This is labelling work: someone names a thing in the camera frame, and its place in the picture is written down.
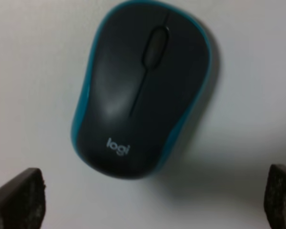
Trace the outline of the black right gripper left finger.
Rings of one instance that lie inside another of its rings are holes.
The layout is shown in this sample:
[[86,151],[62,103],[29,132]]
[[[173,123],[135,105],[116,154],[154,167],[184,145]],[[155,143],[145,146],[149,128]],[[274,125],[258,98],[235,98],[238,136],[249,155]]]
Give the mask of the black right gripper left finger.
[[0,229],[40,229],[46,213],[39,168],[28,168],[0,187]]

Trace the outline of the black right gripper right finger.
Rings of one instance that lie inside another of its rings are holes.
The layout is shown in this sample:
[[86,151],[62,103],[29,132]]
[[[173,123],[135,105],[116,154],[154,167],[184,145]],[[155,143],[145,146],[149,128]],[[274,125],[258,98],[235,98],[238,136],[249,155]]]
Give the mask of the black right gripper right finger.
[[269,169],[264,211],[272,229],[286,229],[286,166],[272,164]]

